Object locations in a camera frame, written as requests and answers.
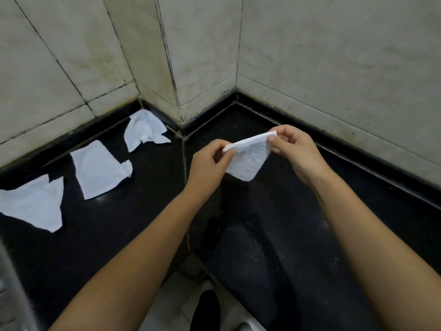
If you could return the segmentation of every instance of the forearm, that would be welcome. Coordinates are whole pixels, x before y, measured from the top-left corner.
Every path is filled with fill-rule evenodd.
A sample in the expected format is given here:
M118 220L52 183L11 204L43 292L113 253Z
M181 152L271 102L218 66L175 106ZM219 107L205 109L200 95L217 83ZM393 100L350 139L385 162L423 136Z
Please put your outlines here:
M51 330L137 330L202 204L179 194L83 287Z
M441 329L441 278L334 172L313 184L360 284L391 330Z

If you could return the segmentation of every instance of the black floor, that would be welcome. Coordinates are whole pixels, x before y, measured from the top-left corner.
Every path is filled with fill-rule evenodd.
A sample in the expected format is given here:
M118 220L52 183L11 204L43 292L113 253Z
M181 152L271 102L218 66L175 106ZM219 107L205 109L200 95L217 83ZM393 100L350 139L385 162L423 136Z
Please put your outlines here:
M118 161L133 164L132 177L112 191L83 200L70 156L33 174L65 177L62 229L51 234L0 215L4 243L44 326L182 190L184 161L188 170L194 152L216 138L235 142L273 127L232 105L185 138L184 146L169 131L172 144L141 144L129 154L126 125L98 137ZM330 152L322 154L375 214L441 273L441 212ZM313 193L281 157L271 155L249 183L226 176L189 236L191 249L268 331L380 328ZM175 263L187 253L184 241Z

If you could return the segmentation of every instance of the person's right hand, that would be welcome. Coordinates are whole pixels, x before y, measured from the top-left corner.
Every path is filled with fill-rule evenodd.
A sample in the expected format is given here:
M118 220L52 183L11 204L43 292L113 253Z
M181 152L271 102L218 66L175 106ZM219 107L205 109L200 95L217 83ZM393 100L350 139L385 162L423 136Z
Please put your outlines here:
M332 172L306 132L291 125L280 125L270 131L277 131L277 137L268 137L273 152L288 158L295 174L308 186L312 187L317 178Z

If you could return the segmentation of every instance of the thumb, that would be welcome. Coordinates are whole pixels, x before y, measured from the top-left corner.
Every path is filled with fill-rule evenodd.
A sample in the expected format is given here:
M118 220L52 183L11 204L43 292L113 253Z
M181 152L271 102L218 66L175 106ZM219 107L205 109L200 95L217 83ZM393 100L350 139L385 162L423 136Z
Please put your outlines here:
M227 152L225 152L220 159L220 161L217 163L217 166L225 172L227 170L228 165L230 164L231 160L233 159L234 154L236 153L235 149L231 149Z
M268 137L268 143L270 143L275 149L278 149L284 155L287 155L292 149L292 144L284 141L281 137Z

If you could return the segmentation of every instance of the tissue paper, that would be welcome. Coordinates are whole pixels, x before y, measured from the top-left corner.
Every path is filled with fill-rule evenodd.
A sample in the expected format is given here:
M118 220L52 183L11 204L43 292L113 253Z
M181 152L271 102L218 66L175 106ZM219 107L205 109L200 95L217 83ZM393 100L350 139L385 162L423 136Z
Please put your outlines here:
M223 152L229 149L236 150L227 173L243 181L254 179L271 152L271 145L266 141L268 136L277 136L277 132L258 134L225 146Z
M115 188L133 171L129 160L120 164L99 140L71 152L71 156L85 200Z
M156 144L171 143L162 134L167 131L164 123L154 116L151 111L141 109L130 116L130 122L124 132L127 149L132 152L141 142Z
M62 227L63 178L49 182L47 174L14 190L0 190L0 212L55 232Z

